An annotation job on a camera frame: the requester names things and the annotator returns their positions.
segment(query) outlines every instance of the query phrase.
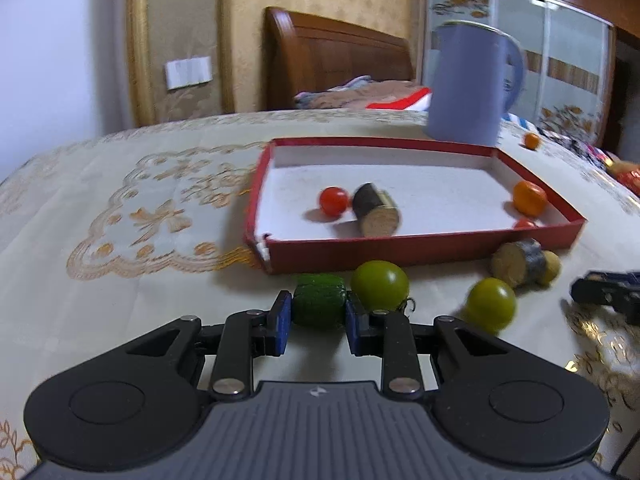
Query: metal pivot screw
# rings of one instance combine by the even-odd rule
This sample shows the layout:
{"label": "metal pivot screw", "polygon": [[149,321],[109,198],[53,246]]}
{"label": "metal pivot screw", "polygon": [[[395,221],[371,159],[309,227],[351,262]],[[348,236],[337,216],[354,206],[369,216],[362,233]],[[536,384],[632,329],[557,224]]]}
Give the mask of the metal pivot screw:
{"label": "metal pivot screw", "polygon": [[213,391],[222,395],[236,395],[244,390],[244,383],[239,379],[227,377],[213,383]]}
{"label": "metal pivot screw", "polygon": [[396,377],[389,381],[389,389],[396,394],[412,394],[420,389],[420,383],[411,377]]}

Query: gold frame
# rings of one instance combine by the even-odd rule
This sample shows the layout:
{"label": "gold frame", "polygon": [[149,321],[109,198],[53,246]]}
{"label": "gold frame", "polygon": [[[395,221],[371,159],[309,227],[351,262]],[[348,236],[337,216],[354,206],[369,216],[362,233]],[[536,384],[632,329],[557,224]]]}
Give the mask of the gold frame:
{"label": "gold frame", "polygon": [[218,67],[222,91],[222,111],[236,111],[233,87],[233,62],[231,56],[231,0],[218,0]]}
{"label": "gold frame", "polygon": [[413,38],[415,45],[415,80],[418,85],[422,84],[422,66],[424,63],[424,35],[427,30],[427,0],[418,0],[418,23],[417,38]]}
{"label": "gold frame", "polygon": [[129,95],[136,126],[156,123],[151,89],[148,0],[127,0]]}

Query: orange cherry tomato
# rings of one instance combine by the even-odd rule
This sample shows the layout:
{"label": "orange cherry tomato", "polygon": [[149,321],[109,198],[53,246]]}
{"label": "orange cherry tomato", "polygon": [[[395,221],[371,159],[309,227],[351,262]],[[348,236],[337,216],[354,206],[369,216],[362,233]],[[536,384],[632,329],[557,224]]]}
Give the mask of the orange cherry tomato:
{"label": "orange cherry tomato", "polygon": [[528,133],[524,136],[524,145],[530,150],[536,150],[540,145],[540,136],[534,133]]}
{"label": "orange cherry tomato", "polygon": [[547,203],[545,190],[533,182],[521,180],[513,187],[513,206],[523,215],[536,218]]}

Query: wall outlet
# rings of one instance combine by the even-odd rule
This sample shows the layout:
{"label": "wall outlet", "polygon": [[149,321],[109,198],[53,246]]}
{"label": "wall outlet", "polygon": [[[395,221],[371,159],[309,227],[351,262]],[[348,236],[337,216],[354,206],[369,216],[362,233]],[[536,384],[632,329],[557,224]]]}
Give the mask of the wall outlet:
{"label": "wall outlet", "polygon": [[164,66],[164,71],[167,90],[199,85],[213,79],[210,56],[175,59]]}

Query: white wall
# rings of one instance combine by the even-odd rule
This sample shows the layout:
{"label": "white wall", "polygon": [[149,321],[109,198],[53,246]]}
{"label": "white wall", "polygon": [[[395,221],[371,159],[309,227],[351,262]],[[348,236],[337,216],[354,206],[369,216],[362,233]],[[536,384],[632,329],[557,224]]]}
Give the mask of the white wall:
{"label": "white wall", "polygon": [[618,156],[623,160],[640,162],[640,52],[618,41],[616,57],[631,65],[625,115],[620,121],[622,136]]}
{"label": "white wall", "polygon": [[130,126],[116,34],[124,0],[0,0],[0,9],[0,181],[36,153]]}

